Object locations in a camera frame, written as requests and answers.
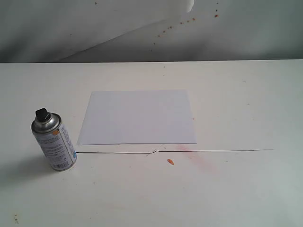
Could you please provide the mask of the silver spray can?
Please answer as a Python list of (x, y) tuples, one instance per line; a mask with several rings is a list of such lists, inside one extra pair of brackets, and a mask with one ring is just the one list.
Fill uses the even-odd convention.
[(77, 155), (60, 115), (37, 110), (31, 130), (52, 169), (64, 171), (75, 164)]

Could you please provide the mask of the small orange crumb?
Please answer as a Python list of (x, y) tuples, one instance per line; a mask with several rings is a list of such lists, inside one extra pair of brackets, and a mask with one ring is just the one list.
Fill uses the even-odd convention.
[(167, 159), (167, 161), (173, 166), (175, 163), (171, 159)]

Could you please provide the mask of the white paper sheet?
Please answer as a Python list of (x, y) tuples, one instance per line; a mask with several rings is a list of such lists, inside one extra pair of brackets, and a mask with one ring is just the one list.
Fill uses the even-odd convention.
[(94, 91), (79, 145), (195, 144), (185, 90)]

